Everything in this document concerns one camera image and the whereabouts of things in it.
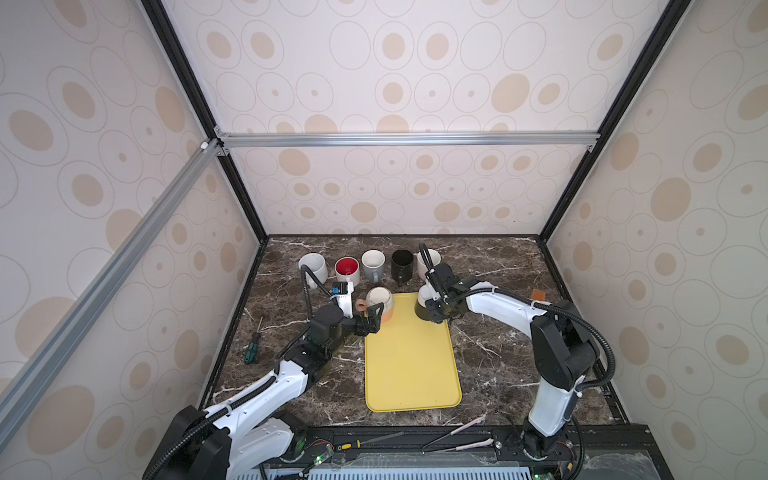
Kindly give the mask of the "pink mug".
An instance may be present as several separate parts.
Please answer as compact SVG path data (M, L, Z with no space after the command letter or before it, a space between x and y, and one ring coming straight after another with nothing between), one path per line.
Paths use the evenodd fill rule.
M437 266L442 260L441 254L437 250L434 250L432 248L428 248L427 251L430 257L431 265ZM415 258L416 258L417 274L421 280L425 281L426 273L428 272L429 268L425 264L423 255L420 252L417 252L415 254Z

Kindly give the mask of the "white mug red inside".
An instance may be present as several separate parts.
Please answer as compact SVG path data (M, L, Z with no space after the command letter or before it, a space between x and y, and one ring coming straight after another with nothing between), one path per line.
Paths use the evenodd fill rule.
M347 284L352 283L354 287L360 284L361 267L360 263L353 257L343 257L334 265L336 281Z

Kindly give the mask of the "grey mug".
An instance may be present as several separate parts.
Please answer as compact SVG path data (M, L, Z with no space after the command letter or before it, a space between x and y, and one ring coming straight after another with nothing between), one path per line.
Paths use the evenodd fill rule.
M368 250L361 257L366 279L373 285L383 282L386 255L380 250Z

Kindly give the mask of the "white speckled mug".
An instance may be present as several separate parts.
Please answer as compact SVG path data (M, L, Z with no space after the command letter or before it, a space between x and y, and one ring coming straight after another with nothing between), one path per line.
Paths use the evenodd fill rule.
M325 258L319 253L308 253L303 255L298 262L298 266L299 269L306 266L321 284L324 284L328 279L328 269Z

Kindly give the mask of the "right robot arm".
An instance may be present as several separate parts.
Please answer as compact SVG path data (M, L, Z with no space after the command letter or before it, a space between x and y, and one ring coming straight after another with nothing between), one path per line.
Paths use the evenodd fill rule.
M521 442L529 458L545 459L583 393L613 379L616 360L609 342L569 301L536 301L475 277L461 279L448 264L434 262L425 243L419 244L417 259L426 267L424 309L429 321L443 323L473 313L530 338L540 382Z

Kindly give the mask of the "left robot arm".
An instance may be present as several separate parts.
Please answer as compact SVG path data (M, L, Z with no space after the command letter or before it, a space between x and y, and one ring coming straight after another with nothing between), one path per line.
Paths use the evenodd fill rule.
M172 420L143 476L146 479L235 479L296 447L301 424L282 412L323 375L352 336L380 330L388 300L356 307L352 282L331 289L303 265L302 286L318 287L328 304L307 310L304 330L276 356L272 369L230 399L208 409L188 406Z

